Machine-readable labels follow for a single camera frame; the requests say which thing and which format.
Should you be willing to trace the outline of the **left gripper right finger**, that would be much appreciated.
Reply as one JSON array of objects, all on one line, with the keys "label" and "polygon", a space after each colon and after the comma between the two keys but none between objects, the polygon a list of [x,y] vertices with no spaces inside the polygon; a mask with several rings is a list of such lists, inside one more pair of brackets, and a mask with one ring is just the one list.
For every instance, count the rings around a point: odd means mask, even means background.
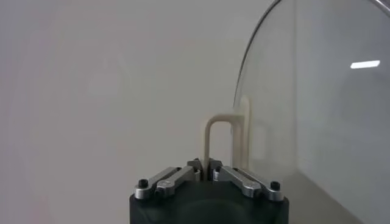
[{"label": "left gripper right finger", "polygon": [[269,201],[284,200],[281,184],[278,181],[265,181],[247,169],[224,166],[219,160],[209,160],[208,176],[212,181],[234,184],[244,196],[249,198],[264,196]]}]

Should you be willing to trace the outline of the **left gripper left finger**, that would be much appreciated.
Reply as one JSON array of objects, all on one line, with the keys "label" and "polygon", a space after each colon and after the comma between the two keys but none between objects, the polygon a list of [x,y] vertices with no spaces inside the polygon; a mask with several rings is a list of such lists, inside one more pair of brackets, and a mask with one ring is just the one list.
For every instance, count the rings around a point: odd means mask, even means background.
[{"label": "left gripper left finger", "polygon": [[153,197],[167,198],[175,194],[176,189],[186,181],[200,181],[203,167],[199,158],[188,161],[184,167],[168,167],[158,174],[138,180],[133,195],[138,200]]}]

